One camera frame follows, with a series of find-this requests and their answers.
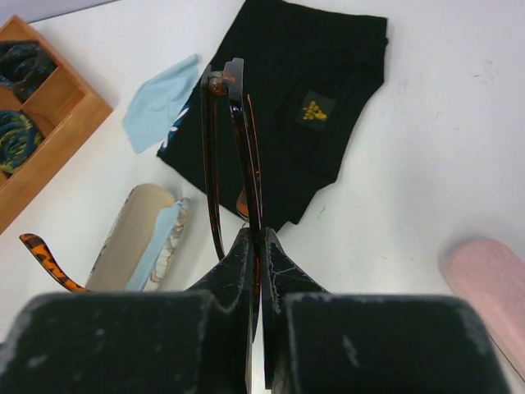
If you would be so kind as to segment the brown sunglasses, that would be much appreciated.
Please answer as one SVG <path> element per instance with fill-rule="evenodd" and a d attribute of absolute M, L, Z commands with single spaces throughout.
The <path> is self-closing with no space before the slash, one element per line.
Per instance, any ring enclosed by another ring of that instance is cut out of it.
<path fill-rule="evenodd" d="M 222 71 L 206 69 L 200 82 L 202 135 L 204 153 L 205 191 L 212 238 L 217 257 L 226 256 L 222 243 L 219 209 L 219 163 L 217 97 L 228 98 L 235 145 L 243 179 L 242 195 L 245 209 L 242 214 L 249 223 L 249 234 L 253 248 L 257 250 L 262 229 L 262 191 L 257 134 L 254 129 L 250 97 L 244 92 L 244 61 L 235 57 L 227 62 Z M 89 291 L 73 281 L 58 265 L 48 245 L 41 236 L 23 233 L 19 236 L 24 247 L 35 257 L 39 265 L 63 288 L 70 292 Z"/>

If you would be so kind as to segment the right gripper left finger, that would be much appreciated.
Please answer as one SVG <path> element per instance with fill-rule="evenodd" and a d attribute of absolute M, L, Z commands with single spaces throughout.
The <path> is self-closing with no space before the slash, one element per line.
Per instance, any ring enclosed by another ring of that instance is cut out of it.
<path fill-rule="evenodd" d="M 185 291 L 50 293 L 1 348 L 4 393 L 248 393 L 253 242 Z"/>

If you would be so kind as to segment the light blue cleaning cloth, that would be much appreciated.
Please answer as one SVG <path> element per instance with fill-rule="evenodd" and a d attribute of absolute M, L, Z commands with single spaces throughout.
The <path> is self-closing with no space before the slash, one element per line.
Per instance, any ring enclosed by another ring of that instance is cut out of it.
<path fill-rule="evenodd" d="M 177 200 L 162 208 L 154 223 L 153 234 L 125 289 L 156 291 L 169 269 L 189 219 L 189 199 Z"/>

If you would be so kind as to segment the pink glasses case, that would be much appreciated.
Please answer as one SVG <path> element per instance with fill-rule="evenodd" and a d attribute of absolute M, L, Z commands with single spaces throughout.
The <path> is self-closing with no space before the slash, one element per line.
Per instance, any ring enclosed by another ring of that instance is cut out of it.
<path fill-rule="evenodd" d="M 445 262 L 444 275 L 524 378 L 524 262 L 507 245 L 482 238 L 457 247 Z"/>

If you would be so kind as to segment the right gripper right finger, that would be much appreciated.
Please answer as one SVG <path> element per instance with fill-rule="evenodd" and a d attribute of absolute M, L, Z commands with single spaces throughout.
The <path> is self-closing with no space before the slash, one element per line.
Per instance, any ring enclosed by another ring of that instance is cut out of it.
<path fill-rule="evenodd" d="M 345 295 L 261 235 L 264 373 L 274 393 L 506 393 L 488 333 L 445 295 Z"/>

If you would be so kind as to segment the marble pattern glasses case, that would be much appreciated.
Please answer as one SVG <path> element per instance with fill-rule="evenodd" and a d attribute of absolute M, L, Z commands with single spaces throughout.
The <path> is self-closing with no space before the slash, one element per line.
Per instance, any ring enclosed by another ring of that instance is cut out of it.
<path fill-rule="evenodd" d="M 169 190 L 154 184 L 132 189 L 94 262 L 85 288 L 126 291 L 126 284 L 152 237 L 159 211 L 177 200 Z"/>

